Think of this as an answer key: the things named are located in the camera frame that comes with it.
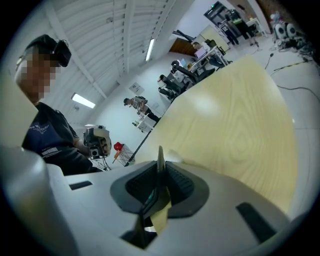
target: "person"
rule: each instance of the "person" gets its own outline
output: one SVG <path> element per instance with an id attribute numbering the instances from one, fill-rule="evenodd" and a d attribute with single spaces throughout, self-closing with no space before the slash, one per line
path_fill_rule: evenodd
<path id="1" fill-rule="evenodd" d="M 124 105 L 125 106 L 127 106 L 127 105 L 133 106 L 137 110 L 138 115 L 140 115 L 140 113 L 144 114 L 144 115 L 148 114 L 148 117 L 151 120 L 158 123 L 160 118 L 152 113 L 151 109 L 146 105 L 147 102 L 148 101 L 144 97 L 141 97 L 141 96 L 136 96 L 134 98 L 125 98 L 123 100 Z"/>
<path id="2" fill-rule="evenodd" d="M 14 80 L 38 110 L 22 147 L 40 155 L 47 164 L 59 166 L 65 176 L 99 172 L 101 170 L 93 167 L 88 159 L 89 148 L 84 146 L 64 115 L 40 102 L 44 92 L 49 90 L 50 79 L 61 67 L 59 57 L 54 54 L 56 45 L 47 34 L 39 36 L 17 61 Z M 105 140 L 100 143 L 106 152 Z"/>
<path id="3" fill-rule="evenodd" d="M 243 21 L 240 14 L 235 9 L 228 10 L 225 14 L 225 18 L 227 21 L 231 21 L 237 27 L 237 29 L 240 31 L 245 40 L 249 39 L 250 46 L 253 46 L 255 43 L 259 47 L 258 42 L 255 38 L 256 36 L 247 26 L 247 24 Z"/>
<path id="4" fill-rule="evenodd" d="M 204 50 L 206 52 L 210 51 L 210 46 L 207 45 L 205 42 L 202 42 L 201 44 L 198 42 L 193 42 L 192 44 L 193 48 L 196 50 L 200 50 L 202 47 L 204 48 Z M 223 68 L 225 65 L 223 63 L 221 63 L 220 61 L 218 61 L 218 58 L 216 56 L 216 54 L 213 54 L 210 59 L 209 59 L 209 63 L 215 67 L 218 68 Z"/>
<path id="5" fill-rule="evenodd" d="M 230 29 L 226 25 L 222 25 L 221 22 L 218 22 L 217 24 L 220 26 L 219 28 L 224 32 L 224 34 L 229 39 L 231 44 L 233 45 L 235 45 L 235 43 L 237 45 L 239 44 L 238 39 L 235 37 L 235 35 L 230 31 Z"/>

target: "ceiling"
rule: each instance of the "ceiling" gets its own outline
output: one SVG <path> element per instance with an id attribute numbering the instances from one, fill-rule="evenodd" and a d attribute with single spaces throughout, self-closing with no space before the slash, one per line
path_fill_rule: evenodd
<path id="1" fill-rule="evenodd" d="M 77 93 L 96 105 L 102 103 L 119 86 L 119 77 L 146 63 L 151 38 L 156 39 L 154 48 L 159 47 L 157 38 L 168 15 L 172 9 L 181 9 L 183 3 L 180 0 L 45 1 L 29 15 L 8 48 L 8 71 L 14 74 L 18 57 L 35 37 L 48 34 L 56 40 L 67 40 L 72 53 L 70 63 L 56 75 L 43 102 L 60 110 L 70 124 L 82 126 L 92 110 L 72 101 L 72 95 Z"/>

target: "white floor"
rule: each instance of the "white floor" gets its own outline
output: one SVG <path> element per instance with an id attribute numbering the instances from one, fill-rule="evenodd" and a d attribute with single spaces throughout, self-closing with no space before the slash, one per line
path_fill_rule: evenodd
<path id="1" fill-rule="evenodd" d="M 266 68 L 270 75 L 275 69 L 303 61 L 298 53 L 270 50 L 274 45 L 272 36 L 258 37 L 257 40 L 261 51 L 255 52 L 257 46 L 250 46 L 248 41 L 242 40 L 240 45 L 231 45 L 225 58 L 236 61 L 241 56 L 252 55 L 262 67 L 265 67 L 270 54 L 273 53 Z M 306 87 L 320 97 L 320 76 L 314 62 L 284 68 L 273 74 L 272 78 L 279 86 L 290 89 Z M 320 103 L 305 89 L 279 90 L 292 115 L 298 149 L 298 179 L 288 213 L 293 219 L 312 206 L 320 187 Z"/>

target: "dark t-shirt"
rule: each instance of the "dark t-shirt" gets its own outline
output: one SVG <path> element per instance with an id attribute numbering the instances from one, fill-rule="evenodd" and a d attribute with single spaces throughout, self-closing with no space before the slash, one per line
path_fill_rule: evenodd
<path id="1" fill-rule="evenodd" d="M 57 165 L 64 175 L 97 172 L 92 162 L 74 146 L 76 132 L 58 110 L 39 102 L 22 147 L 39 154 L 47 164 Z"/>

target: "sign on wall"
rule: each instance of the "sign on wall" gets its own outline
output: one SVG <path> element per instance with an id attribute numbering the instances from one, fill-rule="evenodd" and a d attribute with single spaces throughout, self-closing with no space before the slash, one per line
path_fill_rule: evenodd
<path id="1" fill-rule="evenodd" d="M 133 92 L 133 93 L 135 93 L 136 95 L 140 95 L 140 94 L 142 94 L 143 92 L 144 92 L 144 88 L 143 87 L 141 87 L 138 83 L 134 83 L 133 85 L 131 85 L 130 87 L 129 87 L 129 89 Z"/>

